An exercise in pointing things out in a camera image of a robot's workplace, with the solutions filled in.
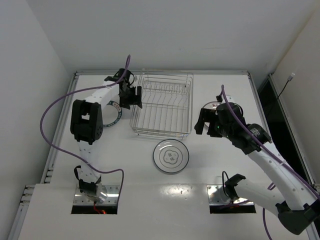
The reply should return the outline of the black line patterned plate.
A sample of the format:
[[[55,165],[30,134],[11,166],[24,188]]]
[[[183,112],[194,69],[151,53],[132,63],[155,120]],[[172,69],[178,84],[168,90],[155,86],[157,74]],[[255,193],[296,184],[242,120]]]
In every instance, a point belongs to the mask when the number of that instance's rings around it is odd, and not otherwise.
[[[152,159],[161,172],[172,175],[181,172],[187,167],[190,153],[183,142],[169,138],[160,141],[155,146]]]

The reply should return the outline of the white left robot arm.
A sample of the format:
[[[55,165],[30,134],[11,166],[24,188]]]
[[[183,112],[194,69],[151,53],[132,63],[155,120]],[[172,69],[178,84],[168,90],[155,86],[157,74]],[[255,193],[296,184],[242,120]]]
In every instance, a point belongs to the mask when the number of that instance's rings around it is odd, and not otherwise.
[[[106,195],[101,183],[99,157],[96,149],[98,140],[103,135],[103,109],[116,96],[119,97],[119,107],[130,109],[136,105],[142,107],[142,88],[133,86],[134,74],[121,68],[113,76],[104,79],[102,88],[97,89],[85,99],[76,99],[72,104],[70,132],[77,142],[80,157],[84,159],[79,167],[74,169],[81,193],[97,201]]]

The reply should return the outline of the metal wire dish rack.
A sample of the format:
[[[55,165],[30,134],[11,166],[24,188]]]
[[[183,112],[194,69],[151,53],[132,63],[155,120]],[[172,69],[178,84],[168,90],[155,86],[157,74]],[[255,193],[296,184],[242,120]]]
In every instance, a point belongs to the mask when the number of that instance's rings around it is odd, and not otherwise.
[[[142,90],[142,107],[132,108],[132,130],[143,137],[186,139],[192,131],[194,75],[143,71],[136,85]]]

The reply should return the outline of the orange patterned white plate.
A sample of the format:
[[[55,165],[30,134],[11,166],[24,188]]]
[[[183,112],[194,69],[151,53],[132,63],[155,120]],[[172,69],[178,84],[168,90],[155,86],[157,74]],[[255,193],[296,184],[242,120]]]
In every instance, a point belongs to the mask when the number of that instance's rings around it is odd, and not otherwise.
[[[207,128],[208,130],[208,123],[210,121],[216,121],[216,128],[217,128],[217,123],[219,122],[219,118],[218,118],[218,113],[217,113],[217,107],[220,105],[219,102],[216,101],[211,101],[206,103],[201,110],[207,110],[207,120],[204,124],[204,126]]]

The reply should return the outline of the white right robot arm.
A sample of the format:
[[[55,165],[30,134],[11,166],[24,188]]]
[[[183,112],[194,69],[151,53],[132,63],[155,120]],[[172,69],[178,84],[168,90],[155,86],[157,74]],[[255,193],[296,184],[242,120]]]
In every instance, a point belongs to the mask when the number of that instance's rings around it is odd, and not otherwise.
[[[221,103],[215,109],[201,108],[195,132],[201,135],[208,124],[207,135],[226,138],[253,160],[269,177],[278,192],[249,181],[239,173],[223,181],[223,202],[248,199],[273,213],[292,234],[300,235],[320,217],[320,196],[280,155],[268,133],[258,124],[247,124],[242,108]]]

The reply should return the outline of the green rimmed white plate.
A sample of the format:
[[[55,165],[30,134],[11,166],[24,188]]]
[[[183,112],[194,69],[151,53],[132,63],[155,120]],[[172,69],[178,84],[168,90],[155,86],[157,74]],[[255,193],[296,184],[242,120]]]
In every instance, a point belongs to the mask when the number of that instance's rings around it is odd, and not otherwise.
[[[102,110],[103,128],[109,128],[116,125],[122,118],[123,110],[120,105],[110,100]]]

